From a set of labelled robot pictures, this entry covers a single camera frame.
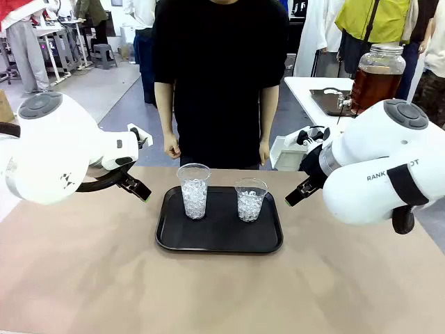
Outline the person's right hand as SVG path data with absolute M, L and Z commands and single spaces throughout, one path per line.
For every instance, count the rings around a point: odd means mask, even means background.
M 178 159 L 181 156 L 181 150 L 179 149 L 179 143 L 176 136 L 172 133 L 166 133 L 163 135 L 164 151 L 171 159 Z

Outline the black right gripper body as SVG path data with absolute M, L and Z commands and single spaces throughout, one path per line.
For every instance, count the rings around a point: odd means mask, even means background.
M 319 157 L 322 151 L 322 145 L 317 145 L 313 150 L 308 152 L 300 162 L 299 171 L 305 172 L 306 175 L 314 182 L 324 182 L 325 173 L 323 172 Z

